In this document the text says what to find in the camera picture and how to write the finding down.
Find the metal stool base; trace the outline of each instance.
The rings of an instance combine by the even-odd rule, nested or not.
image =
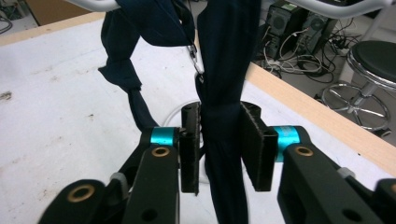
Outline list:
[[[350,99],[345,99],[345,96],[339,93],[342,90],[355,91],[356,94]],[[380,130],[386,130],[390,121],[390,114],[388,108],[384,105],[384,103],[382,103],[380,99],[378,99],[374,95],[366,95],[363,97],[363,95],[365,94],[362,93],[361,90],[361,88],[349,84],[333,84],[323,90],[320,96],[320,101],[331,110],[334,110],[342,115],[344,113],[345,117],[347,117],[345,113],[352,115],[354,121],[367,131],[376,132]],[[337,102],[331,102],[331,96]],[[364,103],[361,103],[359,105],[354,104],[355,102],[357,102],[357,98],[359,98],[358,101],[373,99],[382,111],[377,112],[371,109],[366,109],[364,108]],[[376,121],[380,122],[378,122],[378,124],[372,124],[371,120],[364,120],[362,118],[364,116],[370,116],[372,119],[376,119]]]

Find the black stool seat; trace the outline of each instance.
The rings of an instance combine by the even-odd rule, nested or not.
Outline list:
[[[355,61],[368,72],[396,83],[395,43],[374,40],[362,41],[352,47],[351,54]]]

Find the dark blue cloth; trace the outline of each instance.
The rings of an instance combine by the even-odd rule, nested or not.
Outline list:
[[[192,15],[178,0],[117,0],[120,9],[107,12],[102,42],[108,59],[99,69],[109,82],[128,93],[140,130],[158,126],[140,94],[130,61],[139,37],[154,46],[193,43]],[[253,56],[261,0],[209,0],[198,18],[205,72],[196,79],[202,102],[205,169],[220,224],[247,224],[248,205],[237,138],[240,97]]]
[[[142,83],[130,60],[140,37],[154,46],[191,45],[195,38],[193,18],[178,0],[117,0],[120,9],[107,12],[102,27],[106,66],[99,68],[105,79],[128,93],[139,130],[158,126],[149,113],[140,88]]]
[[[205,169],[220,224],[248,224],[237,129],[245,75],[259,30],[261,0],[209,0],[198,17],[205,72],[202,102]]]

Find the white tabletop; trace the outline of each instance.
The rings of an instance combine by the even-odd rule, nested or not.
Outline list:
[[[127,95],[97,71],[106,63],[102,22],[0,47],[0,94],[8,93],[0,98],[0,223],[37,222],[57,193],[76,180],[108,183],[137,146],[140,132]],[[159,123],[198,98],[185,48],[157,48],[141,40],[132,60]],[[259,105],[267,125],[304,126],[318,148],[354,171],[368,188],[392,177],[256,86],[247,81],[242,100]],[[170,125],[178,124],[176,115]],[[250,223],[283,222],[276,201],[281,166],[276,164],[271,192],[254,192],[245,173]],[[200,191],[198,197],[181,194],[181,223],[216,223],[204,180]]]

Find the computer tower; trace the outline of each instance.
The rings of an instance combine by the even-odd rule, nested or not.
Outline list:
[[[293,49],[297,37],[291,34],[302,30],[307,14],[306,9],[283,0],[276,1],[269,7],[265,23],[269,30],[263,37],[268,57],[277,60],[280,55]]]
[[[298,35],[294,47],[296,54],[315,54],[326,44],[337,20],[329,19],[314,12],[309,12],[303,24],[303,33]]]

